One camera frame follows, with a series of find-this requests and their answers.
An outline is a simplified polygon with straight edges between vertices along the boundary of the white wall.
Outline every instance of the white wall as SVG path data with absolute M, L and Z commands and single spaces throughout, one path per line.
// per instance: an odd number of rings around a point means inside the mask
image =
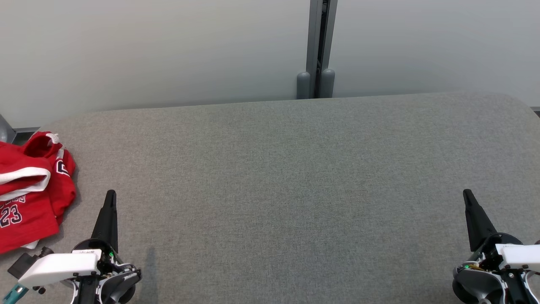
M 309 0 L 0 0 L 0 113 L 294 99 L 308 18 Z
M 540 1 L 338 0 L 334 97 L 483 90 L 540 106 Z

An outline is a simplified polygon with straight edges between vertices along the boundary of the white plastic housing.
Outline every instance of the white plastic housing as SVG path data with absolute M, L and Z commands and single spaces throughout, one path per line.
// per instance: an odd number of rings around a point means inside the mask
M 539 245 L 514 245 L 495 244 L 497 252 L 503 256 L 503 262 L 499 267 L 510 265 L 514 269 L 527 265 L 530 270 L 540 272 L 540 244 Z
M 73 277 L 73 273 L 100 274 L 97 269 L 98 256 L 94 253 L 54 253 L 37 260 L 19 279 L 19 284 L 30 289 Z

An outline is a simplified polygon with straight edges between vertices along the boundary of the gray fabric table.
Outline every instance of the gray fabric table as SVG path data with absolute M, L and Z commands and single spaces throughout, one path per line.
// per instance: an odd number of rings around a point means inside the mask
M 132 303 L 459 303 L 462 191 L 540 239 L 540 120 L 504 95 L 448 93 L 88 113 L 59 133 L 78 164 L 61 233 L 90 237 L 118 194 Z M 6 269 L 23 250 L 0 256 Z M 69 303 L 64 286 L 21 303 Z

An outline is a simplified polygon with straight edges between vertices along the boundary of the gray trim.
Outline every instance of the gray trim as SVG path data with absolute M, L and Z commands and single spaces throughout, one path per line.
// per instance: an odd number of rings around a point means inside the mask
M 309 98 L 309 73 L 302 72 L 296 77 L 296 99 Z
M 319 52 L 319 35 L 321 31 L 322 1 L 323 0 L 310 0 L 309 5 L 309 26 L 306 57 L 306 72 L 311 75 L 309 81 L 309 98 L 313 98 L 315 93 L 317 55 Z
M 8 122 L 0 115 L 0 141 L 12 143 L 15 138 L 15 131 Z
M 330 49 L 332 48 L 332 37 L 334 35 L 334 23 L 336 20 L 336 10 L 338 8 L 338 0 L 328 0 L 328 11 L 326 12 L 326 32 L 324 48 L 322 51 L 321 69 L 328 69 L 330 60 Z
M 326 69 L 321 73 L 321 82 L 319 98 L 332 98 L 334 93 L 335 72 L 332 69 Z

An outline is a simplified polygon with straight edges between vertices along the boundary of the number 23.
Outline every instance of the number 23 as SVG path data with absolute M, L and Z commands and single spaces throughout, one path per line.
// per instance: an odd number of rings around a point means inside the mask
M 17 205 L 9 206 L 2 209 L 2 217 L 0 217 L 0 228 L 9 226 L 10 224 L 17 224 L 23 220 L 22 215 L 19 213 Z

